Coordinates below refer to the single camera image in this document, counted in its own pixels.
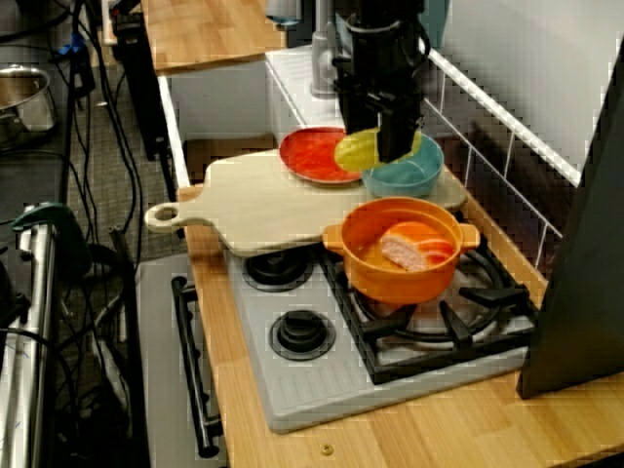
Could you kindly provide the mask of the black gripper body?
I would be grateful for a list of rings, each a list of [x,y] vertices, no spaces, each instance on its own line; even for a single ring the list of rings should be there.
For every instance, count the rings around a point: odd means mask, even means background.
[[[339,25],[334,88],[341,106],[418,106],[424,62],[421,25]]]

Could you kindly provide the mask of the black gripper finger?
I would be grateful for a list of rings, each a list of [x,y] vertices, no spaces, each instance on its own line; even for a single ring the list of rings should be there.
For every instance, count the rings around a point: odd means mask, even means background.
[[[358,96],[341,96],[339,108],[348,135],[377,127],[377,113],[368,108],[365,100]]]
[[[419,129],[422,96],[382,96],[377,152],[382,163],[394,162],[412,153],[413,139]]]

